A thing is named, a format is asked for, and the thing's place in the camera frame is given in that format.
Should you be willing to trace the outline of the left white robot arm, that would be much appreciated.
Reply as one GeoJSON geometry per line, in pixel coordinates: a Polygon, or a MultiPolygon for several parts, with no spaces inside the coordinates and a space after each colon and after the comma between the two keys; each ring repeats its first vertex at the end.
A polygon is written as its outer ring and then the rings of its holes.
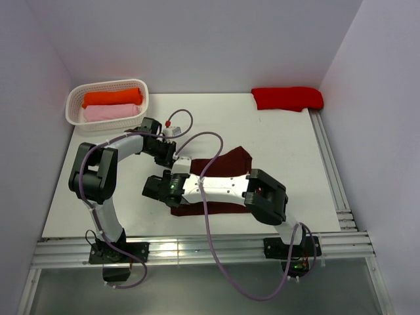
{"type": "Polygon", "coordinates": [[[68,180],[69,189],[87,206],[96,232],[94,253],[106,262],[119,263],[133,257],[128,250],[125,230],[119,223],[112,196],[117,184],[117,165],[131,155],[141,153],[154,158],[156,164],[170,168],[180,127],[162,125],[145,118],[139,127],[102,144],[79,145],[68,180]]]}

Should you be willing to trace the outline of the dark red t-shirt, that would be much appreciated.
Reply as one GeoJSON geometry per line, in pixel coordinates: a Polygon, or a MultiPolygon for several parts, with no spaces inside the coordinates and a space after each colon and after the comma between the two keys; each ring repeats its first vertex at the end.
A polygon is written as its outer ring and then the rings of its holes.
{"type": "MultiPolygon", "coordinates": [[[[242,146],[238,146],[218,156],[208,170],[206,170],[205,176],[238,177],[249,174],[251,172],[251,166],[251,155],[242,146]]],[[[249,210],[244,205],[210,201],[207,201],[207,210],[209,215],[249,213],[249,210]]],[[[172,207],[171,214],[176,217],[204,215],[203,202],[172,207]]]]}

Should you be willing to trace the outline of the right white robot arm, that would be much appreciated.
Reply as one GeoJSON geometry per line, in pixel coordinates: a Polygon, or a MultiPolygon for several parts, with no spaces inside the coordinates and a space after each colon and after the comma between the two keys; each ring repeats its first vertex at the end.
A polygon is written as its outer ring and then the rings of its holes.
{"type": "Polygon", "coordinates": [[[201,177],[164,171],[160,177],[148,177],[142,195],[174,208],[238,205],[265,225],[294,227],[297,224],[286,215],[285,186],[260,169],[237,177],[201,177]]]}

